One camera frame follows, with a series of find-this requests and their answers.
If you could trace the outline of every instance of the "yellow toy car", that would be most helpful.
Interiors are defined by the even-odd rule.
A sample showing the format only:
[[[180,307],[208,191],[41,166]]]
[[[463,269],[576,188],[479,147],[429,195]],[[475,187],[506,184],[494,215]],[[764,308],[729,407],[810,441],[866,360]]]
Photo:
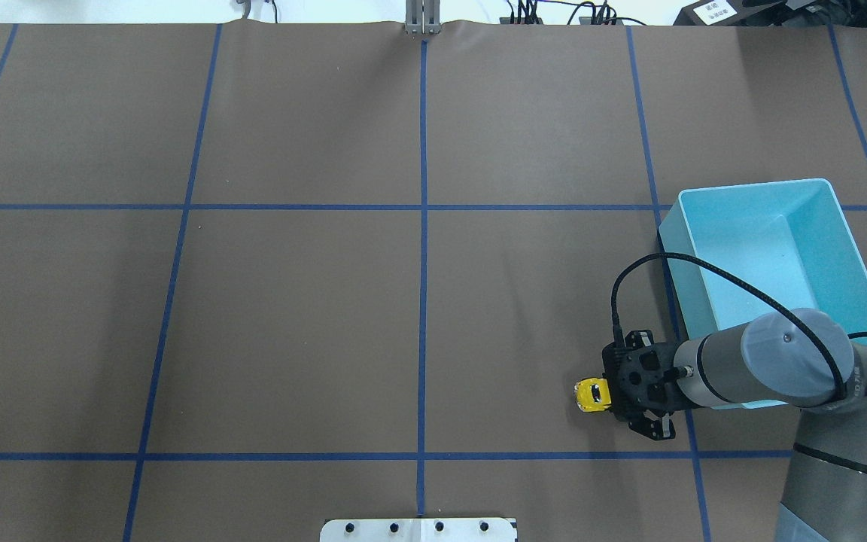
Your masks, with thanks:
[[[611,406],[611,391],[603,378],[585,378],[574,385],[577,408],[584,412],[604,412]]]

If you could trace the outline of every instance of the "black device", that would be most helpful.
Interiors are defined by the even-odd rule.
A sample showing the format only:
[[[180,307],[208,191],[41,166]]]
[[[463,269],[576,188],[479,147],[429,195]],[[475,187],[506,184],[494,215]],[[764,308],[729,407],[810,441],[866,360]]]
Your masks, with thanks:
[[[708,10],[711,4],[718,7]],[[725,17],[712,13],[727,10]],[[867,0],[702,0],[685,6],[675,25],[867,27]]]
[[[677,343],[654,343],[651,330],[633,330],[623,346],[610,343],[601,350],[603,377],[612,391],[608,410],[617,421],[651,440],[674,439],[677,433],[671,415],[701,408],[674,383],[677,347]],[[648,412],[654,419],[648,418]]]

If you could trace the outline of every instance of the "white metal plate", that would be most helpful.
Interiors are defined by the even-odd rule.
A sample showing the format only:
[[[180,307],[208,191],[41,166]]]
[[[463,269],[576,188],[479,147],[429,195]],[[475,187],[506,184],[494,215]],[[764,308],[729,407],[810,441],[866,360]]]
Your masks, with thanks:
[[[516,542],[509,518],[330,520],[320,542]]]

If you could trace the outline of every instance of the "white sign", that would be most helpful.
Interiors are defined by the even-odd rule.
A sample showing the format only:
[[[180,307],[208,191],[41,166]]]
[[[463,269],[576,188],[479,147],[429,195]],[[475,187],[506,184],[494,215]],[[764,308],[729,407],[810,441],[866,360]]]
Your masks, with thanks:
[[[729,0],[715,0],[708,2],[703,6],[695,8],[695,13],[704,21],[704,24],[715,24],[718,21],[726,20],[726,18],[737,15]]]

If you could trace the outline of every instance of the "plastic bin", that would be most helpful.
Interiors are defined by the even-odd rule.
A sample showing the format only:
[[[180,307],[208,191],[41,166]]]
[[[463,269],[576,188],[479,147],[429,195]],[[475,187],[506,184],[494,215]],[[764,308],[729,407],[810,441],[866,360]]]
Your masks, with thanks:
[[[789,309],[828,313],[848,333],[867,330],[867,270],[826,179],[685,190],[659,231],[666,251],[710,261]],[[771,311],[709,271],[670,265],[692,339]]]

